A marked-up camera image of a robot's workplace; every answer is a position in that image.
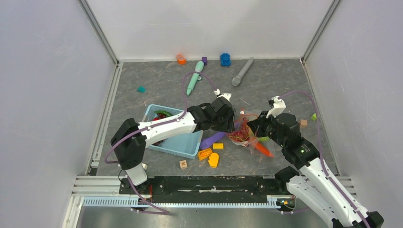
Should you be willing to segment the light red grape bunch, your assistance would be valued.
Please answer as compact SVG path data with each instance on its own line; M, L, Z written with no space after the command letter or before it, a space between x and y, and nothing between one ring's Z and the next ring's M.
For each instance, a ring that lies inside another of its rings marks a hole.
M242 142L245 143L245 142L253 139L251 130L245 122L240 125L238 130L230 133L229 138L233 141L241 142L241 143Z

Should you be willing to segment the clear orange zip bag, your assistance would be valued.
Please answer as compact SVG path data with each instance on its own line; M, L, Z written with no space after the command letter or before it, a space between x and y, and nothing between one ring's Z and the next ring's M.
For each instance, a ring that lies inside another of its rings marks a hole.
M248 122L257 119L257 117L255 112L241 109L239 117L234 121L234 130L226 135L235 145L249 148L251 153L259 152L274 158L275 154L269 150L268 146L262 144L260 138L248 126Z

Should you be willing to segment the light blue plastic basket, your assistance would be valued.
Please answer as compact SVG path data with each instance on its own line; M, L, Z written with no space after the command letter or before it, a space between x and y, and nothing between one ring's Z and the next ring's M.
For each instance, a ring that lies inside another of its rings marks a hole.
M183 110L150 104L144 114L142 122L152 121L157 114L156 111L167 111L171 114L180 114ZM150 145L148 149L164 152L184 158L194 159L199 151L204 131L196 133L180 134L164 139L158 145Z

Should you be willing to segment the green toy cucumber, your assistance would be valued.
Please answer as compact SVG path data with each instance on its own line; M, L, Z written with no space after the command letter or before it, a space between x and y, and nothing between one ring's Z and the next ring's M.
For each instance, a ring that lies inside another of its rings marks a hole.
M154 111L155 114L157 114L158 116L165 116L165 117L171 117L173 114L165 111L165 110L158 110L158 111Z

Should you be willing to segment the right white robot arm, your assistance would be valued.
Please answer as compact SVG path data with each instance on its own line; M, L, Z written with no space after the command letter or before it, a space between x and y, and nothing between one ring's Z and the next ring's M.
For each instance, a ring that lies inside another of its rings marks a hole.
M301 136L292 114L276 117L262 112L248 122L257 137L267 136L278 144L292 164L275 174L274 186L281 194L300 198L330 228L380 228L384 218L360 204L330 171L319 150Z

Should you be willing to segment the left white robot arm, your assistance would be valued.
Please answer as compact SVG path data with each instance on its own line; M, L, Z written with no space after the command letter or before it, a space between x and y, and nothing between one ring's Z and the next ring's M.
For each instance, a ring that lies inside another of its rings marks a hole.
M162 120L139 122L127 119L111 140L117 163L128 176L137 193L149 189L149 180L142 166L144 151L156 142L180 134L214 130L231 133L234 129L235 111L231 94L222 93L212 103L193 105L180 114Z

